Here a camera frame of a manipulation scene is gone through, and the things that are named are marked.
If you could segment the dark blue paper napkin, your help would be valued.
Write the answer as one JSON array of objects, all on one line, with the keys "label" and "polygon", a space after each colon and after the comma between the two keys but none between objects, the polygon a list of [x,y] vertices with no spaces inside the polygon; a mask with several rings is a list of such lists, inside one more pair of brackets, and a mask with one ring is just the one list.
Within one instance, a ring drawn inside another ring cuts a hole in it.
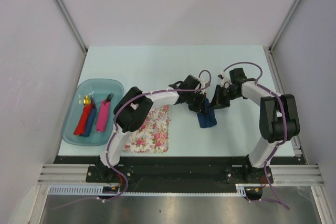
[{"label": "dark blue paper napkin", "polygon": [[205,99],[205,114],[197,114],[199,126],[202,129],[214,127],[217,125],[215,117],[215,110],[210,108],[210,102],[208,98]]}]

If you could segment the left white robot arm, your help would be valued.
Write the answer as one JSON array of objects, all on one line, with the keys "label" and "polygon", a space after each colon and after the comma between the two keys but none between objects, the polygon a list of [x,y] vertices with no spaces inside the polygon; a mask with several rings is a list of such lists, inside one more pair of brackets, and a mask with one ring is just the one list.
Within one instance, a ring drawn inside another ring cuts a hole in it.
[{"label": "left white robot arm", "polygon": [[138,87],[132,87],[114,108],[114,128],[106,149],[99,157],[98,176],[103,181],[110,182],[116,173],[120,174],[116,165],[123,148],[131,134],[143,125],[152,109],[186,103],[192,111],[201,113],[205,104],[205,90],[210,87],[211,80],[189,75],[185,80],[161,90],[143,92]]}]

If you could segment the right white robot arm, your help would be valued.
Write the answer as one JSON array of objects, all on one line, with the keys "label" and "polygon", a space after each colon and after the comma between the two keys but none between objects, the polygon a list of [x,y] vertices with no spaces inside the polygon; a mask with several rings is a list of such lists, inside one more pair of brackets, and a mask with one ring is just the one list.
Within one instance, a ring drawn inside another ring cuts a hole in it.
[{"label": "right white robot arm", "polygon": [[300,132],[300,123],[295,97],[292,94],[274,92],[255,78],[246,77],[243,68],[235,68],[226,77],[218,76],[221,83],[216,85],[211,100],[211,109],[230,106],[232,100],[243,98],[259,106],[260,140],[247,155],[247,165],[242,169],[243,179],[254,183],[261,177],[261,170],[270,164],[276,152]]}]

